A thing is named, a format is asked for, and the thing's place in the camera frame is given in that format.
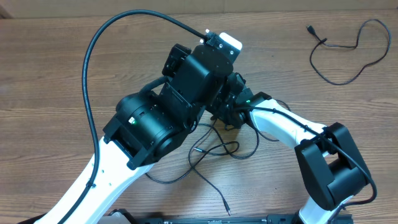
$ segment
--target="black base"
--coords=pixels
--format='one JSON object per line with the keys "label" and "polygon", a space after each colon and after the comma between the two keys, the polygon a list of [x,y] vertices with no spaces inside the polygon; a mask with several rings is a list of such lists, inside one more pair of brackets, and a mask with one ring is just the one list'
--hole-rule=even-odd
{"label": "black base", "polygon": [[[291,224],[302,223],[297,219],[296,214],[288,215],[267,215],[264,217],[254,218],[183,218],[183,219],[163,219],[163,218],[137,218],[134,219],[132,215],[125,209],[117,209],[112,211],[109,215],[115,212],[122,213],[133,224]],[[353,224],[354,221],[351,215],[339,215],[332,224]]]}

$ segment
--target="wall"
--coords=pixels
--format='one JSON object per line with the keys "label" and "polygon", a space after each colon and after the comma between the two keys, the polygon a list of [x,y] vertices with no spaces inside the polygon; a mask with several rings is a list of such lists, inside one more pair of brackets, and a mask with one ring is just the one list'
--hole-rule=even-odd
{"label": "wall", "polygon": [[398,0],[0,0],[5,17],[112,16],[129,9],[165,14],[395,9]]}

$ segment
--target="wood grain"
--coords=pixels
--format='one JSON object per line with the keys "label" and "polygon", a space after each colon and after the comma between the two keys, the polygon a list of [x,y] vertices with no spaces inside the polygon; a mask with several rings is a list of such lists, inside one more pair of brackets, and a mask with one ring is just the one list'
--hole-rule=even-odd
{"label": "wood grain", "polygon": [[12,18],[113,16],[130,9],[165,14],[396,9],[398,0],[0,0]]}
{"label": "wood grain", "polygon": [[[379,196],[370,205],[351,207],[356,223],[395,223],[398,216],[398,50],[367,68],[352,84],[332,86],[312,70],[308,56],[316,44],[306,31],[311,24],[330,43],[353,44],[369,18],[384,21],[398,33],[396,10],[267,12],[177,15],[198,30],[226,31],[244,48],[234,69],[253,92],[286,101],[309,120],[345,124],[353,135]],[[81,97],[81,65],[87,45],[107,17],[12,19],[0,21],[0,223],[15,223],[49,211],[83,170],[93,153]],[[315,52],[314,64],[338,82],[380,57],[386,33],[370,24],[357,50]],[[170,48],[189,47],[198,38],[150,16],[127,17],[110,26],[93,51],[88,72],[89,95],[98,134],[114,114],[116,103],[159,77]],[[201,120],[210,122],[210,114]],[[198,128],[183,146],[151,170],[172,179],[187,169],[187,149],[204,132]],[[245,127],[222,131],[225,141],[241,142],[241,154],[255,144]],[[217,144],[210,136],[202,147]],[[261,141],[250,159],[209,157],[198,170],[224,193],[234,217],[293,213],[306,201],[294,153],[281,143]],[[366,189],[355,200],[369,196]],[[172,185],[146,177],[130,186],[111,209],[134,216],[161,212],[167,217],[225,217],[220,196],[197,175]]]}

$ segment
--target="white arm segment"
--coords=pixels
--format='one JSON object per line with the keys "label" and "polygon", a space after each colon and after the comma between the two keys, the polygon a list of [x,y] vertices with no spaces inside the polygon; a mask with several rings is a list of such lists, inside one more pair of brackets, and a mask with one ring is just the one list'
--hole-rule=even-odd
{"label": "white arm segment", "polygon": [[[297,116],[296,114],[293,114],[292,112],[281,107],[281,105],[279,105],[276,100],[265,100],[256,106],[270,109],[275,108],[279,111],[287,113],[291,117],[295,118],[297,121],[300,121],[301,123],[307,125],[309,128],[318,133],[322,133],[322,128],[325,127],[325,125],[323,124],[313,123]],[[311,139],[315,137],[314,134],[311,134],[308,131],[304,131],[303,128],[301,128],[299,125],[295,124],[288,118],[284,117],[283,115],[262,110],[253,110],[250,115],[253,121],[253,125],[255,125],[258,130],[265,131],[273,135],[275,138],[279,139],[282,143],[292,149],[294,149],[295,146],[299,145],[303,139]],[[342,203],[346,203],[351,197],[352,196],[348,197]],[[324,224],[335,213],[335,210],[327,211],[322,209],[310,197],[304,207],[300,209],[298,215],[300,216],[304,224]]]}
{"label": "white arm segment", "polygon": [[[122,192],[138,177],[152,168],[153,164],[131,170],[127,167],[128,157],[112,141],[106,144],[99,141],[99,169],[92,187],[81,204],[66,223],[97,223]],[[93,171],[94,156],[86,168],[69,188],[61,200],[38,224],[58,223],[76,202]]]}

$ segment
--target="wooden table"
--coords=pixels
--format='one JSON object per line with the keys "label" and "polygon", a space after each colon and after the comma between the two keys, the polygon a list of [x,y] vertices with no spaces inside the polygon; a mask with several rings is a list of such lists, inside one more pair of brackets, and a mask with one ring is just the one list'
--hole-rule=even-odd
{"label": "wooden table", "polygon": [[[398,218],[398,50],[367,68],[352,84],[333,86],[311,68],[316,44],[311,24],[329,42],[354,44],[369,18],[398,33],[398,13],[390,11],[267,12],[179,15],[204,31],[227,32],[244,47],[234,69],[253,92],[286,101],[311,121],[345,124],[366,161],[379,195],[369,205],[350,207],[356,223],[396,223]],[[91,37],[107,17],[0,21],[0,222],[15,223],[49,211],[78,177],[93,153],[81,97],[81,65]],[[171,47],[194,47],[198,38],[150,16],[121,19],[99,39],[88,72],[89,95],[98,134],[116,103],[161,76]],[[348,79],[386,48],[386,33],[369,24],[357,50],[319,49],[314,64],[338,82]],[[202,122],[209,123],[206,113]],[[151,170],[160,179],[188,168],[187,152],[205,128]],[[241,153],[255,144],[253,130],[222,131],[225,141],[241,142]],[[211,135],[201,147],[218,144]],[[295,154],[283,144],[261,139],[252,158],[208,157],[198,170],[224,193],[234,217],[294,213],[306,201]],[[366,187],[355,200],[368,198]],[[220,196],[196,174],[172,185],[141,177],[111,207],[135,217],[160,212],[167,217],[225,217]]]}

